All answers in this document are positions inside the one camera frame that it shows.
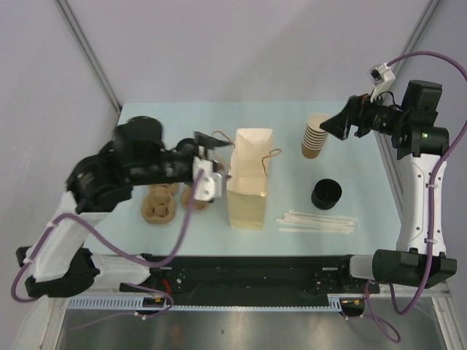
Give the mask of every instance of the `cable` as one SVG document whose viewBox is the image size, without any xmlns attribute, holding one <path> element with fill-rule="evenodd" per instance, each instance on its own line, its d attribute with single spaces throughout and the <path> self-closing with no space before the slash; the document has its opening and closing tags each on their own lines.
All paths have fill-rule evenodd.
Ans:
<svg viewBox="0 0 467 350">
<path fill-rule="evenodd" d="M 198 172 L 198 175 L 196 176 L 196 179 L 193 183 L 193 194 L 190 198 L 190 202 L 187 207 L 187 211 L 185 213 L 185 218 L 183 220 L 183 225 L 182 229 L 180 230 L 180 234 L 178 236 L 178 239 L 174 245 L 174 248 L 170 252 L 170 254 L 165 258 L 162 259 L 161 261 L 157 262 L 149 262 L 143 259 L 139 259 L 138 257 L 134 257 L 133 255 L 130 255 L 128 253 L 125 253 L 123 250 L 118 249 L 116 246 L 111 244 L 108 240 L 106 240 L 103 235 L 101 235 L 92 225 L 90 225 L 87 221 L 82 219 L 81 217 L 77 216 L 76 214 L 72 213 L 62 213 L 58 215 L 49 225 L 49 227 L 44 231 L 42 234 L 41 238 L 37 241 L 36 246 L 33 248 L 32 253 L 28 257 L 28 261 L 23 264 L 21 269 L 18 271 L 18 274 L 16 275 L 15 279 L 13 280 L 12 286 L 11 286 L 11 296 L 13 300 L 19 302 L 19 303 L 30 303 L 32 301 L 37 300 L 36 298 L 29 298 L 25 299 L 17 294 L 17 287 L 19 284 L 19 281 L 23 274 L 26 272 L 26 270 L 29 268 L 29 266 L 32 264 L 36 256 L 39 254 L 40 249 L 44 245 L 45 241 L 49 237 L 49 235 L 52 233 L 52 231 L 58 226 L 58 224 L 64 220 L 64 219 L 71 219 L 83 226 L 86 230 L 88 230 L 93 236 L 97 238 L 99 242 L 101 242 L 103 245 L 105 245 L 107 248 L 112 250 L 115 254 L 120 255 L 121 257 L 126 258 L 127 260 L 132 261 L 133 263 L 138 263 L 143 266 L 147 266 L 148 268 L 161 268 L 168 263 L 170 263 L 174 258 L 175 255 L 177 255 L 178 251 L 180 250 L 180 247 L 182 246 L 183 240 L 185 239 L 185 236 L 187 234 L 188 230 L 188 224 L 190 223 L 191 219 L 191 214 L 193 212 L 193 207 L 195 204 L 195 193 L 196 193 L 196 188 L 198 187 L 199 182 L 201 181 L 202 176 L 204 175 L 204 170 L 201 169 Z"/>
<path fill-rule="evenodd" d="M 162 292 L 162 291 L 157 290 L 157 289 L 152 289 L 152 288 L 139 286 L 139 285 L 133 284 L 133 283 L 125 283 L 125 284 L 127 284 L 128 286 L 133 287 L 133 288 L 144 290 L 145 292 L 152 292 L 152 293 L 162 294 L 164 297 L 166 297 L 166 300 L 170 300 L 170 305 L 167 306 L 166 308 L 160 310 L 160 311 L 157 311 L 155 314 L 152 314 L 152 315 L 141 315 L 141 314 L 138 313 L 138 311 L 141 311 L 141 310 L 136 310 L 135 312 L 130 312 L 130 311 L 118 312 L 116 314 L 101 317 L 100 319 L 95 319 L 94 321 L 91 321 L 91 322 L 88 322 L 88 323 L 80 324 L 79 326 L 70 327 L 70 330 L 81 330 L 83 328 L 95 325 L 95 324 L 97 324 L 99 322 L 106 321 L 108 319 L 114 319 L 115 317 L 120 317 L 120 316 L 140 316 L 143 320 L 152 319 L 154 317 L 160 316 L 160 315 L 168 312 L 175 305 L 174 299 L 168 293 Z"/>
<path fill-rule="evenodd" d="M 397 105 L 395 104 L 395 97 L 394 97 L 394 93 L 393 93 L 392 91 L 383 91 L 382 93 L 379 93 L 379 94 L 377 95 L 377 97 L 375 97 L 374 99 L 377 100 L 380 96 L 382 96 L 382 95 L 385 94 L 385 93 L 389 93 L 389 94 L 390 94 L 391 98 L 393 99 L 393 106 L 397 106 Z"/>
<path fill-rule="evenodd" d="M 410 58 L 414 56 L 421 56 L 421 55 L 436 57 L 436 58 L 439 58 L 443 61 L 450 63 L 463 75 L 464 79 L 467 81 L 467 71 L 465 68 L 463 68 L 457 61 L 453 60 L 452 58 L 449 58 L 437 52 L 417 51 L 417 52 L 408 53 L 406 55 L 402 55 L 400 57 L 395 58 L 394 60 L 389 62 L 387 65 L 392 66 L 394 63 L 405 60 L 406 58 Z M 456 136 L 455 140 L 451 143 L 451 146 L 439 158 L 438 162 L 434 166 L 431 172 L 430 180 L 428 184 L 430 185 L 435 184 L 435 180 L 436 180 L 436 177 L 438 176 L 438 171 L 441 168 L 441 165 L 449 157 L 449 155 L 454 150 L 454 148 L 457 147 L 460 140 L 464 137 L 466 133 L 467 133 L 467 120 L 465 121 L 463 127 L 460 129 L 460 132 Z M 405 315 L 409 313 L 415 307 L 415 304 L 420 299 L 420 296 L 422 295 L 423 290 L 425 289 L 428 279 L 430 277 L 431 264 L 433 262 L 433 237 L 434 237 L 434 228 L 435 228 L 434 213 L 435 213 L 435 188 L 433 186 L 430 186 L 428 187 L 428 240 L 426 243 L 427 244 L 427 260 L 426 260 L 425 272 L 423 273 L 422 281 L 420 282 L 420 285 L 417 288 L 417 291 L 415 292 L 414 297 L 412 298 L 412 300 L 410 300 L 409 304 L 406 306 L 404 310 L 399 309 L 397 305 L 397 301 L 395 299 L 394 287 L 391 283 L 389 283 L 391 299 L 393 301 L 394 310 L 399 315 Z"/>
<path fill-rule="evenodd" d="M 374 322 L 377 324 L 379 330 L 381 330 L 381 333 L 384 334 L 385 337 L 388 340 L 392 341 L 395 344 L 399 344 L 401 342 L 401 340 L 402 340 L 401 334 L 399 333 L 399 331 L 397 331 L 397 329 L 391 323 L 389 323 L 389 321 L 387 321 L 386 319 L 383 319 L 382 317 L 377 316 L 374 313 L 373 307 L 371 306 L 371 302 L 370 302 L 370 292 L 368 290 L 368 285 L 369 284 L 370 284 L 370 281 L 367 281 L 365 283 L 365 286 L 363 287 L 363 292 L 364 292 L 364 295 L 365 295 L 365 300 L 366 300 L 366 303 L 368 305 L 368 308 L 370 309 L 370 314 L 369 315 L 361 315 L 361 316 L 347 316 L 342 311 L 341 315 L 345 317 L 346 321 L 348 319 L 373 319 Z M 395 338 L 390 336 L 390 334 L 387 332 L 387 330 L 385 329 L 383 324 L 386 324 L 391 330 L 393 330 L 393 332 L 395 334 Z"/>
</svg>

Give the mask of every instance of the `floor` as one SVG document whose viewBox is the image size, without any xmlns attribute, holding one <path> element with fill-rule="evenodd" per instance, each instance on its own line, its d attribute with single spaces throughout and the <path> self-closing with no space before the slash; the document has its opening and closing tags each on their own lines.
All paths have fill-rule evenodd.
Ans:
<svg viewBox="0 0 467 350">
<path fill-rule="evenodd" d="M 108 311 L 70 310 L 57 350 L 447 349 L 430 298 L 422 299 L 403 317 L 393 312 L 390 300 L 375 299 L 373 304 L 380 316 L 396 326 L 401 344 L 385 339 L 371 320 L 346 322 L 334 313 L 174 311 L 144 322 L 119 316 L 70 330 L 109 315 Z"/>
</svg>

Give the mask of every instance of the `metal frame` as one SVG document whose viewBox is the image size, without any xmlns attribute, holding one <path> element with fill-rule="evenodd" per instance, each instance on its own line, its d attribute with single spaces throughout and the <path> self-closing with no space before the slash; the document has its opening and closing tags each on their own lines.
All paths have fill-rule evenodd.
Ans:
<svg viewBox="0 0 467 350">
<path fill-rule="evenodd" d="M 76 16 L 74 15 L 71 7 L 67 0 L 54 0 L 57 4 L 61 14 L 63 15 L 64 20 L 66 21 L 67 26 L 69 27 L 73 37 L 77 40 L 80 49 L 85 56 L 86 60 L 90 64 L 93 73 L 96 75 L 96 79 L 99 81 L 99 84 L 102 86 L 104 92 L 109 99 L 109 102 L 114 107 L 117 115 L 120 115 L 121 105 L 118 102 L 118 99 L 112 89 L 112 86 L 109 83 L 96 55 L 94 54 L 92 48 L 89 45 L 89 42 L 84 35 L 80 24 L 78 23 Z M 414 27 L 413 32 L 411 33 L 404 49 L 401 54 L 409 53 L 413 51 L 419 42 L 422 34 L 429 25 L 429 22 L 436 15 L 439 7 L 444 3 L 443 0 L 430 0 L 423 13 L 420 16 L 416 26 Z M 400 62 L 394 69 L 394 73 L 400 74 L 405 66 L 405 62 Z M 393 153 L 392 147 L 390 145 L 390 140 L 381 135 L 376 134 L 377 143 L 382 155 L 383 163 L 385 164 L 385 169 L 387 172 L 388 179 L 390 181 L 390 186 L 393 191 L 395 204 L 398 210 L 399 215 L 401 215 L 402 210 L 402 185 L 401 178 L 398 173 L 397 166 L 395 164 L 395 154 Z M 396 289 L 398 296 L 411 296 L 412 289 L 407 289 L 406 287 Z M 331 298 L 337 297 L 337 295 L 329 295 Z M 388 291 L 382 289 L 379 295 L 375 295 L 378 298 L 386 298 L 388 296 Z M 463 328 L 460 326 L 460 321 L 458 315 L 453 306 L 452 298 L 449 297 L 449 290 L 446 284 L 440 285 L 438 288 L 429 289 L 424 292 L 425 297 L 432 297 L 433 304 L 436 308 L 436 313 L 438 315 L 439 324 L 441 326 L 444 339 L 447 343 L 448 349 L 466 349 L 464 344 L 466 344 L 465 335 L 463 334 Z M 47 326 L 47 330 L 44 336 L 44 340 L 41 346 L 42 350 L 54 350 L 58 337 L 60 335 L 61 326 L 63 324 L 66 305 L 68 300 L 56 299 L 54 302 L 53 310 L 50 316 L 50 321 Z"/>
<path fill-rule="evenodd" d="M 417 46 L 418 42 L 420 41 L 423 33 L 427 29 L 429 23 L 435 17 L 437 11 L 444 3 L 444 0 L 430 0 L 423 13 L 421 14 L 417 24 L 414 27 L 414 30 L 410 34 L 407 43 L 404 45 L 402 49 L 401 55 L 405 55 L 407 53 L 412 52 L 415 47 Z M 406 65 L 406 61 L 401 61 L 397 63 L 393 69 L 394 75 L 398 76 L 401 74 L 402 70 Z M 387 177 L 390 180 L 391 190 L 393 191 L 395 207 L 399 213 L 399 216 L 402 215 L 402 181 L 401 175 L 399 174 L 398 167 L 395 164 L 395 152 L 391 147 L 390 138 L 386 135 L 381 133 L 375 133 L 377 138 L 377 143 L 379 146 L 379 151 L 383 157 L 383 163 L 385 164 L 385 169 L 387 173 Z"/>
<path fill-rule="evenodd" d="M 122 106 L 118 102 L 117 96 L 115 95 L 115 92 L 112 89 L 112 86 L 110 85 L 109 80 L 107 79 L 101 64 L 99 63 L 96 55 L 94 54 L 93 49 L 89 45 L 89 41 L 86 38 L 84 32 L 82 31 L 81 26 L 78 23 L 78 20 L 74 15 L 73 10 L 71 9 L 68 1 L 54 0 L 54 2 L 57 4 L 58 9 L 60 10 L 60 13 L 62 14 L 63 19 L 65 20 L 69 30 L 71 31 L 73 37 L 76 39 L 78 45 L 80 46 L 82 54 L 85 56 L 85 59 L 89 63 L 89 66 L 93 71 L 94 75 L 96 76 L 98 83 L 102 87 L 102 90 L 105 92 L 107 98 L 109 99 L 109 102 L 111 103 L 115 112 L 117 113 L 117 116 L 119 117 L 120 112 L 122 110 Z"/>
</svg>

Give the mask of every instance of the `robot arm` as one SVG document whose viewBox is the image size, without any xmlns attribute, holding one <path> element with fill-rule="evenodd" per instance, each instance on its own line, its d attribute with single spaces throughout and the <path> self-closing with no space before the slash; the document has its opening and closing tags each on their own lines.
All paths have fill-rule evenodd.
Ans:
<svg viewBox="0 0 467 350">
<path fill-rule="evenodd" d="M 162 125 L 149 117 L 135 117 L 117 126 L 113 140 L 97 155 L 76 165 L 54 217 L 71 212 L 95 226 L 116 205 L 131 198 L 134 185 L 191 184 L 201 169 L 203 181 L 194 193 L 195 199 L 212 201 L 225 192 L 228 176 L 209 159 L 209 151 L 229 144 L 195 133 L 194 138 L 183 139 L 167 150 L 162 142 Z M 72 296 L 91 285 L 112 289 L 124 282 L 139 284 L 149 276 L 149 268 L 122 257 L 81 249 L 88 234 L 74 221 L 58 224 L 29 266 L 31 277 L 26 280 L 26 288 L 30 296 Z M 19 261 L 27 262 L 33 248 L 19 249 Z"/>
<path fill-rule="evenodd" d="M 441 85 L 412 80 L 401 106 L 383 106 L 378 98 L 390 87 L 393 74 L 385 64 L 371 71 L 377 87 L 371 95 L 351 96 L 344 109 L 321 124 L 321 128 L 341 140 L 347 139 L 350 127 L 358 127 L 355 135 L 363 137 L 378 131 L 391 137 L 397 149 L 399 169 L 404 189 L 401 232 L 397 251 L 378 250 L 374 255 L 350 257 L 349 273 L 359 279 L 382 283 L 420 285 L 427 260 L 428 187 L 432 170 L 449 147 L 445 128 L 434 127 L 441 98 Z M 444 162 L 433 185 L 435 192 L 435 232 L 433 237 L 433 264 L 426 284 L 444 281 L 455 274 L 457 263 L 446 258 L 446 247 L 441 229 L 441 183 Z"/>
</svg>

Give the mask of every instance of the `brown paper cup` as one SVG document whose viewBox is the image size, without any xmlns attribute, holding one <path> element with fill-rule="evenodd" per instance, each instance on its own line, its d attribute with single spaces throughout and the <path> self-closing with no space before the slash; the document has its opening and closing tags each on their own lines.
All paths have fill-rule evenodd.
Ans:
<svg viewBox="0 0 467 350">
<path fill-rule="evenodd" d="M 306 147 L 303 142 L 301 143 L 301 154 L 304 155 L 305 158 L 308 159 L 315 159 L 321 152 L 321 149 L 310 149 Z"/>
</svg>

